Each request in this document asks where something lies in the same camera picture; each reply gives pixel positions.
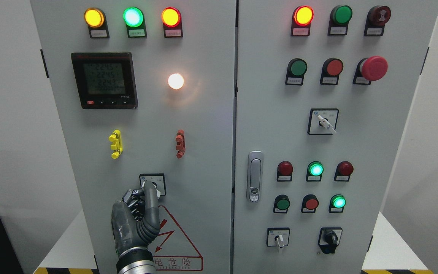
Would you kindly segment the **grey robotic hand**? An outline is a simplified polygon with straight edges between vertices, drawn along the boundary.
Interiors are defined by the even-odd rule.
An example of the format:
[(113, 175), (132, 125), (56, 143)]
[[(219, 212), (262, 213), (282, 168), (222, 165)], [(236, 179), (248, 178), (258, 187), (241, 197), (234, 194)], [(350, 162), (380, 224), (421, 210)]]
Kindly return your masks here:
[[(146, 247), (160, 232), (158, 193), (153, 182), (144, 182), (140, 190), (128, 190), (112, 207), (111, 225), (119, 256), (135, 247)], [(134, 198), (144, 200), (144, 216), (136, 221), (130, 206)]]

